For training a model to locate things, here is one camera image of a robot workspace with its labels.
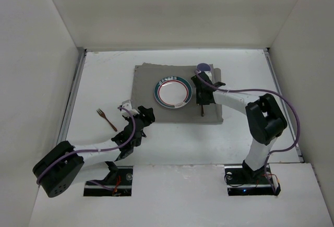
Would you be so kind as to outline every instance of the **brown fork handle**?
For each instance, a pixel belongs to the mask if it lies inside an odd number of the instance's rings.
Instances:
[[[112,123],[110,123],[110,121],[107,118],[104,118],[104,119],[106,119],[106,121],[110,124],[110,126],[113,128],[113,130],[117,132],[116,127]]]

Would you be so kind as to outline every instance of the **white wall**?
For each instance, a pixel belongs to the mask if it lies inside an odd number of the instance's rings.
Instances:
[[[54,0],[78,46],[269,47],[297,0]]]
[[[302,122],[300,147],[334,218],[334,0],[299,0],[270,55],[283,94]]]
[[[27,226],[77,49],[52,0],[0,0],[0,226]]]

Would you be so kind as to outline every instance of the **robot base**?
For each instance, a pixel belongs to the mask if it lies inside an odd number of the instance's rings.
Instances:
[[[224,168],[224,180],[227,184],[229,196],[275,195],[264,174],[259,174],[250,179],[245,175],[245,169],[242,165],[225,165]]]

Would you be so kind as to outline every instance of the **plate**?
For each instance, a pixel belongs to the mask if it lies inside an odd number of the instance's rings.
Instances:
[[[192,87],[182,77],[165,77],[157,83],[154,97],[166,108],[181,108],[192,98]]]

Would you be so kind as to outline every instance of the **utensil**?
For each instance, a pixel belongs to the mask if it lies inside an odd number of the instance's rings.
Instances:
[[[108,120],[108,118],[106,118],[104,112],[100,108],[98,108],[96,112],[100,115],[100,117],[104,118],[110,124],[110,126],[113,128],[114,131],[117,132],[116,127],[112,123],[110,123],[110,121]]]
[[[192,98],[192,87],[182,77],[165,77],[157,83],[154,97],[159,104],[166,108],[181,108]]]

